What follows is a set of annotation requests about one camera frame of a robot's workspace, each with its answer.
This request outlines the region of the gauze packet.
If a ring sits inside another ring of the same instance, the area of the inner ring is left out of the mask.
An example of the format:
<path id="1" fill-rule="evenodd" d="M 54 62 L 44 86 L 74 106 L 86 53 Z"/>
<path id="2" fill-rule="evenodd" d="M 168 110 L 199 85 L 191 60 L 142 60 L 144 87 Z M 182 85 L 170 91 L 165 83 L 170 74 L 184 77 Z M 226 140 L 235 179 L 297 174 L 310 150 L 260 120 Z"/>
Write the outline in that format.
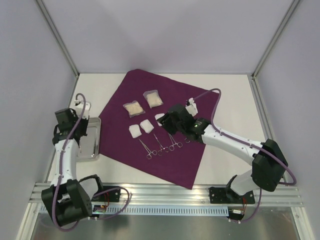
<path id="1" fill-rule="evenodd" d="M 150 91 L 145 91 L 143 93 L 143 96 L 145 100 L 147 101 L 149 107 L 155 108 L 162 106 L 164 104 L 163 100 L 161 99 L 158 90 L 150 90 Z"/>
<path id="2" fill-rule="evenodd" d="M 128 115 L 130 118 L 133 118 L 135 116 L 139 116 L 145 113 L 145 110 L 142 108 L 140 103 L 136 100 L 133 102 L 125 103 L 123 107 L 128 112 Z"/>

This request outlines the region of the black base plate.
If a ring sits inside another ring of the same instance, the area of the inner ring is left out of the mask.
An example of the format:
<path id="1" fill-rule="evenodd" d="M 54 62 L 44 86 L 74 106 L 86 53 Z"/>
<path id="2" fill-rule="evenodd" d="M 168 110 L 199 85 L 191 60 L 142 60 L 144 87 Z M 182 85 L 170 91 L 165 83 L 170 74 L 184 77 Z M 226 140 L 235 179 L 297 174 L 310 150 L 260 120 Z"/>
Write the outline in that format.
<path id="1" fill-rule="evenodd" d="M 232 190 L 226 190 L 225 187 L 209 188 L 209 201 L 211 204 L 249 204 L 256 203 L 253 191 L 244 195 L 238 195 Z"/>
<path id="2" fill-rule="evenodd" d="M 116 186 L 104 185 L 92 197 L 92 202 L 118 203 L 120 201 L 121 190 Z"/>

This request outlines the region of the white gauze pad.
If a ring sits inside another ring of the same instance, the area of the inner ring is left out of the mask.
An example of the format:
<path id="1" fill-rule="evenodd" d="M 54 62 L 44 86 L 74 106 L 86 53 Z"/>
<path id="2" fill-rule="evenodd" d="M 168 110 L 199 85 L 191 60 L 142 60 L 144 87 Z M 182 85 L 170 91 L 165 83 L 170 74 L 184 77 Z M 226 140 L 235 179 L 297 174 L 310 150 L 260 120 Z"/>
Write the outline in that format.
<path id="1" fill-rule="evenodd" d="M 162 124 L 158 122 L 158 119 L 162 118 L 164 115 L 165 115 L 164 113 L 158 113 L 158 114 L 156 114 L 156 115 L 154 116 L 157 124 L 158 124 L 160 127 L 162 126 Z"/>
<path id="2" fill-rule="evenodd" d="M 142 135 L 141 130 L 140 130 L 140 126 L 138 124 L 130 125 L 128 130 L 129 130 L 133 139 L 136 139 Z"/>
<path id="3" fill-rule="evenodd" d="M 147 134 L 149 134 L 154 129 L 154 126 L 148 119 L 143 120 L 139 125 Z"/>

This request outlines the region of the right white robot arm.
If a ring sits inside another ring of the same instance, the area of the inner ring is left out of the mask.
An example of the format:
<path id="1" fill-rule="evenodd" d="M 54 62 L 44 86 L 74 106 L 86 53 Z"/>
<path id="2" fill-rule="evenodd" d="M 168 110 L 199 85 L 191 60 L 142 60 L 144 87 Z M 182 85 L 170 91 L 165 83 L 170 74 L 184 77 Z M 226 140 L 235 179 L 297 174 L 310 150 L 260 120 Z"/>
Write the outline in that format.
<path id="1" fill-rule="evenodd" d="M 215 127 L 208 119 L 196 118 L 191 105 L 174 105 L 157 122 L 171 135 L 177 132 L 187 139 L 224 150 L 251 166 L 251 170 L 233 176 L 225 186 L 225 196 L 232 203 L 246 193 L 262 189 L 274 192 L 288 163 L 279 145 L 272 139 L 258 142 L 240 138 Z"/>

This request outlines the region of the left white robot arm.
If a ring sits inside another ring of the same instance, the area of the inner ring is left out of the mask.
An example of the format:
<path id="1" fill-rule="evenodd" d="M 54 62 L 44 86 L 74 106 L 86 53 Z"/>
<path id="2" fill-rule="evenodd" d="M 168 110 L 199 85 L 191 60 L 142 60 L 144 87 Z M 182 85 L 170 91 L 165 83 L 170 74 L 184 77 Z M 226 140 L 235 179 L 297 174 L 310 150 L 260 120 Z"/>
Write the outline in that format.
<path id="1" fill-rule="evenodd" d="M 66 225 L 77 225 L 92 215 L 92 199 L 102 199 L 105 188 L 96 174 L 77 180 L 80 139 L 87 134 L 89 120 L 72 108 L 56 111 L 55 117 L 56 173 L 49 188 L 41 192 L 41 200 L 55 226 L 64 231 Z"/>

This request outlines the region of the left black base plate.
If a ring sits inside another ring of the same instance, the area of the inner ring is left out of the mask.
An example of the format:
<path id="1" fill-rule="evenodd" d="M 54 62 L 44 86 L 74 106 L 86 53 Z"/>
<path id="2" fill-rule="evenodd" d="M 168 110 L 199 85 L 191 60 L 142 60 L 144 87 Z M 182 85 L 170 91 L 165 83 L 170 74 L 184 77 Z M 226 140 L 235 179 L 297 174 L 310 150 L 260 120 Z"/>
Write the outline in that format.
<path id="1" fill-rule="evenodd" d="M 120 201 L 121 190 L 116 186 L 104 185 L 92 197 L 92 202 L 118 203 Z"/>

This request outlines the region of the left gauze packet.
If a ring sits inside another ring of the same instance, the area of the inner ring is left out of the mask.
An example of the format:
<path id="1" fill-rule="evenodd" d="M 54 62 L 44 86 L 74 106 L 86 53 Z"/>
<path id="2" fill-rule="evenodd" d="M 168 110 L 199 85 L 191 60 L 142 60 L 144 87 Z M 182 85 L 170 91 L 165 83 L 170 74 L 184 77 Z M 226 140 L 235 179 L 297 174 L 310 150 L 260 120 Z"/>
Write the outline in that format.
<path id="1" fill-rule="evenodd" d="M 128 112 L 128 115 L 130 118 L 133 118 L 135 116 L 139 116 L 145 113 L 145 110 L 142 108 L 140 103 L 136 100 L 133 102 L 125 103 L 123 107 Z"/>

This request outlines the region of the aluminium rail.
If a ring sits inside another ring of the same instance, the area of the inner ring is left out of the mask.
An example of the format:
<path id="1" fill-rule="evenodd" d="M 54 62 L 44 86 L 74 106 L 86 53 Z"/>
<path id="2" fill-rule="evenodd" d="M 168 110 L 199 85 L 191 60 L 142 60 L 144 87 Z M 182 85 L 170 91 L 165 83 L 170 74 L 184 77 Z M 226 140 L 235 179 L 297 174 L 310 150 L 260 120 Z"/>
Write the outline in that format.
<path id="1" fill-rule="evenodd" d="M 174 184 L 155 183 L 106 183 L 107 186 L 120 186 L 131 193 L 132 205 L 165 206 L 209 206 L 210 186 L 195 184 L 193 189 Z M 299 190 L 294 186 L 280 185 L 274 192 L 263 190 L 260 205 L 262 207 L 303 207 Z"/>

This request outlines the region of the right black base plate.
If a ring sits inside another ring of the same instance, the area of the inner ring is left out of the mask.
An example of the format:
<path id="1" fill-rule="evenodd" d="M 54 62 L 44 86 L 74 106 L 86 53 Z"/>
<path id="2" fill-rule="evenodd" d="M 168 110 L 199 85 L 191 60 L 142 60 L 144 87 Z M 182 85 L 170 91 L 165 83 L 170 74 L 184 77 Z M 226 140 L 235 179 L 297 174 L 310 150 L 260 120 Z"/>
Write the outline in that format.
<path id="1" fill-rule="evenodd" d="M 238 195 L 232 190 L 226 190 L 225 187 L 209 188 L 209 201 L 211 204 L 249 204 L 256 203 L 253 191 L 244 195 Z"/>

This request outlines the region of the purple cloth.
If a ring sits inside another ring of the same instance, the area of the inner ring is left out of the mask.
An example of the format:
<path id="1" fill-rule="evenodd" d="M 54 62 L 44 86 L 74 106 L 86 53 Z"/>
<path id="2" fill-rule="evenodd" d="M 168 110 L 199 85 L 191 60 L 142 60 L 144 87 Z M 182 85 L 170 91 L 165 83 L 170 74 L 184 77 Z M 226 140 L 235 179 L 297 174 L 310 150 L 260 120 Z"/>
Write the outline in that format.
<path id="1" fill-rule="evenodd" d="M 157 124 L 155 115 L 167 113 L 174 105 L 184 105 L 191 97 L 195 98 L 198 116 L 210 118 L 218 94 L 212 92 L 204 83 L 204 78 L 198 74 L 168 78 L 140 69 L 121 75 L 107 74 L 99 84 L 99 88 L 103 90 L 101 101 L 106 102 L 99 116 L 99 152 L 142 172 L 191 189 L 204 154 L 203 144 L 188 143 L 174 151 L 165 152 L 162 156 L 156 155 L 147 159 L 147 151 L 139 139 L 151 151 L 159 149 L 154 134 L 164 147 L 169 146 L 172 143 L 169 134 Z M 149 107 L 143 93 L 151 90 L 158 90 L 163 105 Z M 133 101 L 140 103 L 144 114 L 129 117 L 123 105 Z M 146 133 L 140 126 L 146 119 L 154 126 L 150 133 Z M 141 136 L 132 138 L 129 131 L 131 125 L 139 125 Z"/>

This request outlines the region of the left aluminium frame post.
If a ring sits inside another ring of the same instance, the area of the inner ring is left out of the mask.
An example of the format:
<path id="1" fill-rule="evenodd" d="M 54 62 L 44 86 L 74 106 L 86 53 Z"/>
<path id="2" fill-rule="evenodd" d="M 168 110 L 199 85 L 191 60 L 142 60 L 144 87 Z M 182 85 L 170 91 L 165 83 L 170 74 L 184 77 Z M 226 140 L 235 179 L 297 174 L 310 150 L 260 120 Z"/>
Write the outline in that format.
<path id="1" fill-rule="evenodd" d="M 66 59 L 73 75 L 76 77 L 76 79 L 78 79 L 80 73 L 76 67 L 75 62 L 73 61 L 73 59 L 71 57 L 71 54 L 69 53 L 69 51 L 67 49 L 67 46 L 65 45 L 65 43 L 61 37 L 61 34 L 59 33 L 58 28 L 56 27 L 56 25 L 54 23 L 54 20 L 51 16 L 49 10 L 46 7 L 45 2 L 43 0 L 35 0 L 34 2 L 37 5 L 40 13 L 42 14 L 50 32 L 52 33 L 56 43 L 58 44 L 58 47 L 61 50 L 64 58 Z"/>

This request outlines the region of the right gauze packet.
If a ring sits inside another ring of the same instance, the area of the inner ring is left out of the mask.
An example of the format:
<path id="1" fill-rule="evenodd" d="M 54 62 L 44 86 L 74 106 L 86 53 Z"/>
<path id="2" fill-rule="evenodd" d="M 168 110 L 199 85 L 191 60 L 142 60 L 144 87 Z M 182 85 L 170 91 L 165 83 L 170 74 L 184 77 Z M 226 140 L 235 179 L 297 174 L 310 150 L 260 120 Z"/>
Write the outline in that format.
<path id="1" fill-rule="evenodd" d="M 150 91 L 145 91 L 143 93 L 143 96 L 145 100 L 147 101 L 149 107 L 155 108 L 162 106 L 164 104 L 163 100 L 161 99 L 158 90 L 150 90 Z"/>

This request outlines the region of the right aluminium frame post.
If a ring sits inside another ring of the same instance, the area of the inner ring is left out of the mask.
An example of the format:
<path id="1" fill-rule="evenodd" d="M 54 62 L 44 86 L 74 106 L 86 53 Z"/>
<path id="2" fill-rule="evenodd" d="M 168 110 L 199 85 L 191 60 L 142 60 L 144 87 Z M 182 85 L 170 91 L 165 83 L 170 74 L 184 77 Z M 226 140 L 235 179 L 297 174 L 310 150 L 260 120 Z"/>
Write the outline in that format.
<path id="1" fill-rule="evenodd" d="M 279 39 L 283 35 L 288 26 L 289 22 L 293 18 L 293 15 L 297 11 L 298 7 L 302 3 L 302 0 L 292 0 L 288 9 L 286 10 L 284 16 L 282 17 L 278 27 L 276 28 L 274 34 L 272 35 L 265 51 L 263 52 L 261 58 L 259 59 L 253 73 L 251 74 L 252 79 L 255 81 L 260 74 L 261 70 L 263 69 L 268 57 L 272 53 L 273 49 L 276 47 Z"/>

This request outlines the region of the aluminium frame post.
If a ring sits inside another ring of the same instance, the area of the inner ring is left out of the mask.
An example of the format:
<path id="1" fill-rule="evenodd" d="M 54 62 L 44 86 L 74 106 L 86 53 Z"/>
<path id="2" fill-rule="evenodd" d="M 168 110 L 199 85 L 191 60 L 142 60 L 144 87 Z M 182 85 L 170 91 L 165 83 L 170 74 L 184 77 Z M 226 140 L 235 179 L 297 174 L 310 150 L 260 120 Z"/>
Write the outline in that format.
<path id="1" fill-rule="evenodd" d="M 276 47 L 279 39 L 283 35 L 288 26 L 289 22 L 293 18 L 293 15 L 297 11 L 298 7 L 302 3 L 302 0 L 292 0 L 288 9 L 286 10 L 284 16 L 282 17 L 278 27 L 276 28 L 274 34 L 272 35 L 265 51 L 263 52 L 261 58 L 259 59 L 253 73 L 251 74 L 252 79 L 255 81 L 260 74 L 261 70 L 263 69 L 268 57 L 272 53 L 273 49 Z"/>
<path id="2" fill-rule="evenodd" d="M 52 33 L 56 43 L 58 44 L 58 47 L 61 50 L 64 58 L 66 59 L 73 75 L 76 77 L 76 79 L 78 79 L 80 73 L 76 67 L 75 62 L 73 61 L 73 59 L 71 57 L 71 54 L 69 53 L 69 51 L 67 49 L 67 46 L 65 45 L 65 43 L 61 37 L 61 34 L 59 33 L 58 28 L 56 27 L 56 25 L 54 23 L 54 20 L 51 16 L 49 10 L 46 7 L 45 2 L 43 0 L 35 0 L 34 2 L 37 5 L 40 13 L 42 14 L 50 32 Z"/>

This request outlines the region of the steel instrument tray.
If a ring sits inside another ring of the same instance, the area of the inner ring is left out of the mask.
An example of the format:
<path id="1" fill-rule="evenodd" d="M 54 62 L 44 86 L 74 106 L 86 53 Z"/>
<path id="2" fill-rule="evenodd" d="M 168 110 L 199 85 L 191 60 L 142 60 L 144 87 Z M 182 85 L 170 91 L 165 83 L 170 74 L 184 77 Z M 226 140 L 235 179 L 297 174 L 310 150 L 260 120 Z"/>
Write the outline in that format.
<path id="1" fill-rule="evenodd" d="M 78 162 L 90 162 L 99 158 L 99 143 L 101 133 L 101 119 L 92 117 L 88 121 L 86 136 L 80 139 L 80 149 L 77 154 Z"/>

